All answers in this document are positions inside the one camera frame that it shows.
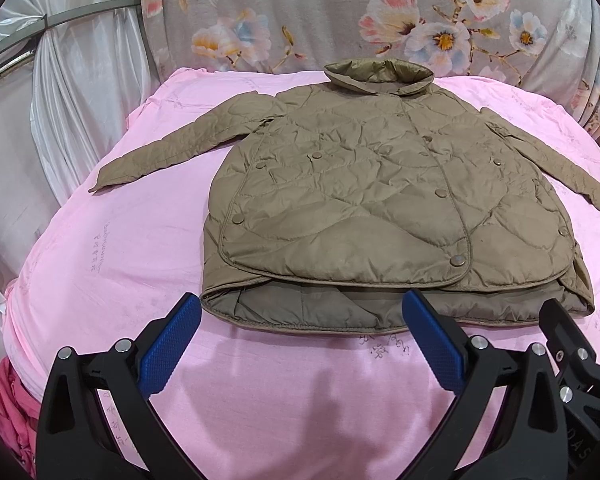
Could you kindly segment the grey metal rail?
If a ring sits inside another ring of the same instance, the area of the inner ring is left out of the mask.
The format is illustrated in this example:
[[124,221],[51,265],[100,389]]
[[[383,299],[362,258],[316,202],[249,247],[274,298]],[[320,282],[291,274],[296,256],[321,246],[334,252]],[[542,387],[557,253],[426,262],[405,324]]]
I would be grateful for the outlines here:
[[0,76],[12,67],[28,58],[36,48],[38,40],[47,29],[54,28],[68,22],[86,18],[94,14],[114,11],[118,9],[134,8],[140,6],[140,0],[108,0],[79,6],[72,10],[67,10],[54,15],[45,15],[39,20],[16,30],[12,35],[3,38],[0,41],[0,57],[10,49],[17,47],[24,42],[24,46],[16,52],[11,58],[4,58],[0,64]]

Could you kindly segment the white satin curtain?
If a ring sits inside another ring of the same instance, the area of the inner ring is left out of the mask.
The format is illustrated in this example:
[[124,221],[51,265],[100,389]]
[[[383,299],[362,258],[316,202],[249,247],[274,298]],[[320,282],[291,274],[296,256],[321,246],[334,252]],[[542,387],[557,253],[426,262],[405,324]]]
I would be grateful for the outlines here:
[[[0,41],[45,15],[108,0],[0,0]],[[140,6],[47,29],[0,76],[0,361],[5,290],[50,219],[157,81]]]

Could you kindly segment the olive quilted jacket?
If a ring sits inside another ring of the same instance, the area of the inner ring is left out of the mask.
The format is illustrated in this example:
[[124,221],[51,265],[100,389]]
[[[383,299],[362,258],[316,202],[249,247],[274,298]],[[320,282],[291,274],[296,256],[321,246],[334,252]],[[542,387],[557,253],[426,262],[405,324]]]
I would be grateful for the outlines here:
[[221,145],[204,222],[201,303],[284,333],[395,333],[402,298],[529,325],[594,292],[561,183],[600,212],[600,182],[493,110],[401,60],[329,64],[326,81],[234,96],[99,171],[125,185]]

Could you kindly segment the grey floral blanket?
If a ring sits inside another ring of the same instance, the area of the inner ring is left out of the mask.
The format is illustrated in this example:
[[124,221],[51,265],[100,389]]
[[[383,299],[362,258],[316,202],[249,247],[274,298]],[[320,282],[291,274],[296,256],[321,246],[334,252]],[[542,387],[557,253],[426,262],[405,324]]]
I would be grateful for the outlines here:
[[595,0],[140,0],[161,75],[402,58],[547,96],[600,138]]

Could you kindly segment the magenta cloth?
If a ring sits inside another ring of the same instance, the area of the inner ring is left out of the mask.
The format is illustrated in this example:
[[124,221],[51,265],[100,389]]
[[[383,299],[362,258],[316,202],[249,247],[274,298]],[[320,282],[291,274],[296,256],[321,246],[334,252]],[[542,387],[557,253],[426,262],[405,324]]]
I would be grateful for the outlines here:
[[0,437],[27,474],[36,478],[36,436],[41,404],[7,358],[0,362]]

